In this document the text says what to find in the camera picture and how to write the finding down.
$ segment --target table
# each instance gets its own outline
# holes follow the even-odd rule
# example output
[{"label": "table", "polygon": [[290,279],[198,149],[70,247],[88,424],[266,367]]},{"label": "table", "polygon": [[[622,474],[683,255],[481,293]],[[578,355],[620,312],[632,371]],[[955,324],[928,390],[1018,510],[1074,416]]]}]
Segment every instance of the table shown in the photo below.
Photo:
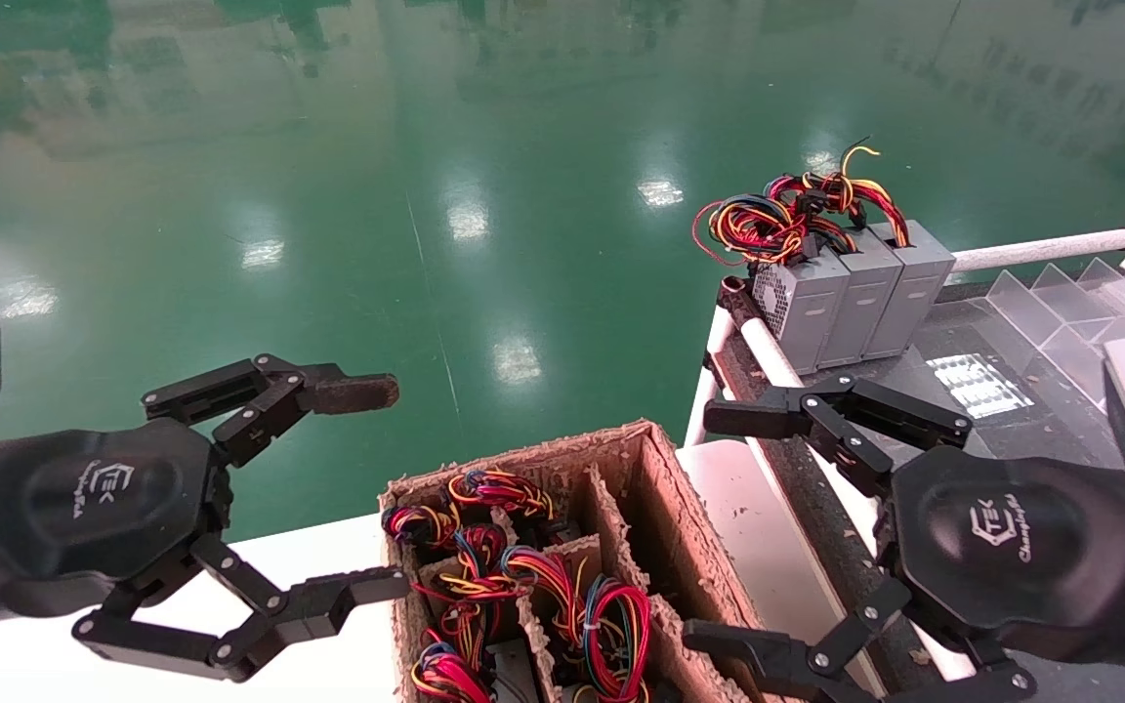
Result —
[{"label": "table", "polygon": [[[957,254],[955,271],[972,271],[994,265],[994,263],[996,265],[1009,265],[1009,263],[1043,262],[1043,260],[1066,254],[1101,252],[1101,250],[1113,245],[1114,241],[1115,233],[1097,233],[1063,237],[1061,241],[1040,241],[1040,243],[1016,246],[973,250],[973,252]],[[1125,271],[1125,259],[1119,268]],[[729,285],[727,280],[723,285],[724,290],[729,290],[729,292],[736,290],[727,288]],[[942,297],[936,300],[937,306],[934,307],[933,315],[929,315],[929,318],[924,323],[920,333],[916,334],[915,343],[918,344],[921,341],[921,333],[925,328],[932,328],[933,316],[936,315],[937,310],[956,306],[961,299],[972,298],[974,290],[981,288],[987,290],[986,286],[947,285]],[[951,315],[952,312],[945,312],[943,317]],[[915,364],[911,359],[907,360],[914,351],[915,349],[911,348],[911,351],[908,351],[900,359],[867,361],[867,363],[856,367],[827,369],[826,372],[817,373],[816,378],[808,379],[808,381],[826,378],[827,375],[852,373],[857,378],[871,378],[879,382],[889,384],[890,387],[909,393],[911,396],[922,397],[933,404],[947,405],[947,393],[934,379],[929,384],[929,388],[907,388],[892,381],[892,375],[897,375],[897,366],[901,366],[902,361],[907,361],[909,366]],[[889,369],[893,373],[884,377],[884,372],[888,372]],[[1035,370],[1035,373],[1040,373],[1040,377],[1045,380],[1051,380],[1051,370],[1043,370],[1043,372]],[[747,310],[740,306],[727,308],[723,306],[723,299],[720,299],[720,306],[714,309],[713,323],[711,323],[710,335],[706,340],[705,364],[700,372],[691,422],[688,422],[688,431],[685,435],[685,445],[691,445],[694,441],[701,441],[705,436],[704,427],[701,425],[701,413],[711,397],[721,393],[728,399],[738,397],[738,399],[750,402],[762,395],[767,386],[801,387],[802,385],[803,379],[798,377],[793,367],[782,354],[781,348],[776,344],[762,317],[756,315],[756,312]],[[944,399],[925,396],[922,391],[944,395]],[[1074,460],[1074,462],[1108,466],[1107,460],[1097,457],[1065,453],[1066,449],[1094,450],[1095,448],[1086,447],[1090,445],[1090,436],[1077,429],[1072,433],[1062,433],[1060,427],[1058,431],[1054,430],[1053,425],[1062,422],[1066,415],[1066,409],[1062,408],[1060,404],[1054,405],[1047,402],[1041,409],[1048,421],[1043,424],[1043,427],[1032,425],[1030,429],[1035,432],[1032,433],[1030,440],[1023,436],[1009,441],[1017,434],[1010,433],[1004,438],[1006,441],[1002,447],[978,447],[976,444],[982,444],[982,438],[981,433],[974,432],[970,438],[972,441],[968,444],[968,451],[978,456],[1012,458],[1036,454],[1044,450],[1050,456]],[[1079,418],[1070,420],[1071,422],[1068,424],[1074,424],[1076,420]],[[1058,434],[1044,434],[1040,432],[1041,429],[1044,429],[1045,432],[1058,432]],[[1104,420],[1104,415],[1099,415],[1099,422],[1095,423],[1094,431],[1088,432],[1107,433],[1107,422]],[[879,443],[878,438],[871,439]],[[883,575],[871,564],[875,551],[874,535],[871,534],[876,517],[874,499],[863,497],[830,462],[826,462],[816,451],[804,448],[801,443],[763,440],[749,440],[749,443],[775,494],[788,503],[789,514],[793,515],[799,534],[803,535],[803,541],[809,544],[810,555],[816,560],[817,569],[821,574],[826,574],[826,577],[822,578],[822,591],[829,595],[830,602],[844,602],[848,606],[853,606],[858,597],[867,595],[875,587],[878,579],[883,578]],[[889,451],[893,460],[903,462],[907,459],[907,456],[899,457],[898,450],[888,445],[881,448]],[[809,638],[803,638],[803,640],[811,641]],[[879,672],[881,679],[885,684],[898,686],[899,690],[916,690],[924,685],[937,684],[940,677],[952,681],[973,674],[972,664],[965,657],[945,649],[919,631],[919,628],[910,627],[903,619],[894,622],[867,649],[876,647],[883,649],[884,667]],[[936,672],[929,672],[918,666],[919,657],[912,655],[918,649],[925,650],[929,655]],[[1062,666],[1062,664],[1048,663],[1026,654],[1014,654],[1012,657],[1036,677],[1040,693],[1033,700],[1037,700],[1037,702],[1040,700],[1046,702],[1048,700],[1083,700],[1088,703],[1099,703],[1101,700],[1106,702],[1125,700],[1125,669],[1123,668],[1102,666],[1102,664]]]},{"label": "table", "polygon": [[[768,628],[817,640],[836,622],[820,574],[794,538],[793,521],[767,485],[763,469],[741,441],[720,440],[678,451],[680,462],[706,506],[737,573]],[[766,539],[768,534],[782,539]],[[382,565],[379,515],[289,531],[237,543],[238,555],[279,587],[321,574]],[[206,574],[155,609],[146,622],[222,633],[249,614],[241,601]],[[69,632],[82,613],[48,620],[0,622],[0,703],[76,700],[107,695],[116,703],[176,700],[272,702],[285,697],[339,694],[341,700],[388,703],[397,675],[389,637],[389,605],[361,606],[341,636],[287,649],[244,685],[184,677],[126,664],[106,663]],[[858,681],[873,685],[874,672],[855,666]]]}]

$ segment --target power supply vent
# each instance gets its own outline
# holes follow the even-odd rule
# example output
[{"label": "power supply vent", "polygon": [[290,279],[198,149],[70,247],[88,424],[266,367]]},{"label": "power supply vent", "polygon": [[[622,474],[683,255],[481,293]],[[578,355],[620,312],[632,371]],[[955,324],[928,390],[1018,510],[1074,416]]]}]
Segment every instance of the power supply vent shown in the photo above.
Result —
[{"label": "power supply vent", "polygon": [[776,337],[784,332],[784,322],[789,316],[789,289],[778,270],[781,267],[763,265],[754,278],[754,299],[758,307],[763,307],[766,326]]}]

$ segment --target wire harness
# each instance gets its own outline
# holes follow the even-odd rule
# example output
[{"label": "wire harness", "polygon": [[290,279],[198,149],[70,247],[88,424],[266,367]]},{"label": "wire harness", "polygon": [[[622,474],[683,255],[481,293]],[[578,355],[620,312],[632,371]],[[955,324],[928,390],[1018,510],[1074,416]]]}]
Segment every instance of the wire harness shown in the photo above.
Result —
[{"label": "wire harness", "polygon": [[810,240],[818,236],[838,254],[856,252],[853,237],[825,214],[845,215],[853,226],[866,226],[863,204],[875,205],[892,224],[893,245],[910,246],[909,227],[892,196],[874,180],[848,177],[848,161],[857,152],[879,155],[858,142],[840,156],[840,169],[826,174],[782,174],[762,195],[728,197],[704,206],[692,219],[692,240],[711,259],[729,262],[698,236],[704,218],[710,240],[750,263],[798,263],[810,256]]}]

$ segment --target yellow wire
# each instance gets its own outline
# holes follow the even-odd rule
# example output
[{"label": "yellow wire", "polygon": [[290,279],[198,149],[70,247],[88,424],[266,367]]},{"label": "yellow wire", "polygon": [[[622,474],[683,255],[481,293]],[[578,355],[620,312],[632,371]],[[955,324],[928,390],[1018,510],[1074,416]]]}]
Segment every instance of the yellow wire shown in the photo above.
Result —
[{"label": "yellow wire", "polygon": [[845,156],[840,160],[840,174],[843,174],[843,177],[848,178],[848,160],[857,152],[866,152],[872,156],[880,155],[880,152],[874,151],[874,148],[871,148],[870,146],[863,146],[862,144],[849,146],[848,152],[845,152]]}]

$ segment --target bundle of colored wires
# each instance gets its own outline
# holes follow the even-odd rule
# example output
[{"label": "bundle of colored wires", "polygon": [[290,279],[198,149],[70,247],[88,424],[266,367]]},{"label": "bundle of colored wires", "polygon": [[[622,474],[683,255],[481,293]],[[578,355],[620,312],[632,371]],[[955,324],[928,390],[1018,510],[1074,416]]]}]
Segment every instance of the bundle of colored wires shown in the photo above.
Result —
[{"label": "bundle of colored wires", "polygon": [[[580,562],[580,573],[585,561]],[[584,647],[584,603],[580,600],[579,578],[572,578],[558,555],[546,556],[537,549],[515,546],[501,556],[501,573],[525,586],[543,588],[558,602],[554,627],[570,649]]]},{"label": "bundle of colored wires", "polygon": [[449,703],[493,703],[492,692],[454,647],[442,641],[436,632],[429,631],[429,636],[433,643],[424,648],[415,667],[411,668],[415,690]]},{"label": "bundle of colored wires", "polygon": [[585,602],[584,660],[600,702],[633,703],[642,693],[648,699],[648,596],[641,588],[597,575]]},{"label": "bundle of colored wires", "polygon": [[[801,174],[799,179],[800,186],[806,189],[825,191],[827,195],[827,211],[845,214],[849,218],[857,219],[862,216],[862,200],[875,205],[884,214],[884,217],[888,218],[888,222],[892,224],[892,237],[897,241],[897,246],[909,246],[910,233],[906,224],[906,215],[902,215],[897,204],[892,202],[892,196],[888,195],[888,190],[884,190],[884,187],[874,182],[874,180],[848,178],[848,160],[854,154],[866,152],[867,154],[879,156],[879,152],[870,146],[863,146],[862,142],[849,146],[845,151],[845,154],[840,156],[839,172],[822,178],[807,172]],[[767,192],[767,197],[776,196],[778,195]]]},{"label": "bundle of colored wires", "polygon": [[460,506],[503,507],[508,513],[554,520],[554,498],[525,477],[496,469],[474,470],[450,479],[450,498]]},{"label": "bundle of colored wires", "polygon": [[827,177],[783,174],[768,182],[762,196],[734,196],[704,206],[692,219],[692,241],[719,263],[729,267],[740,263],[729,262],[702,243],[698,224],[706,218],[710,240],[728,252],[737,252],[746,262],[791,263],[803,252],[804,240],[810,235],[818,235],[836,252],[848,254],[857,252],[853,236],[817,210],[845,214],[857,224],[865,222],[862,201],[870,201],[892,223],[897,245],[909,246],[906,217],[892,202],[892,196],[878,182],[848,178],[848,161],[856,152],[879,155],[858,142],[840,156],[839,172]]},{"label": "bundle of colored wires", "polygon": [[518,596],[519,588],[500,574],[507,542],[505,530],[494,524],[468,525],[457,531],[454,542],[462,575],[439,575],[441,592],[420,584],[414,588],[449,603],[441,613],[441,631],[464,661],[479,672],[484,668],[485,641],[496,632],[501,619],[496,602]]},{"label": "bundle of colored wires", "polygon": [[380,526],[397,542],[454,549],[459,511],[452,504],[449,513],[429,506],[388,507],[380,515]]},{"label": "bundle of colored wires", "polygon": [[648,596],[644,591],[598,574],[588,597],[580,598],[580,561],[575,578],[558,556],[546,556],[530,547],[506,549],[503,574],[522,584],[544,588],[558,602],[554,628],[559,638],[580,655],[600,703],[633,703],[645,688],[648,661]]},{"label": "bundle of colored wires", "polygon": [[710,240],[729,252],[737,252],[747,262],[784,263],[800,252],[807,236],[807,217],[791,211],[781,201],[763,196],[734,196],[714,201],[692,218],[692,241],[711,259],[729,267],[738,262],[728,262],[698,237],[698,223],[706,213]]}]

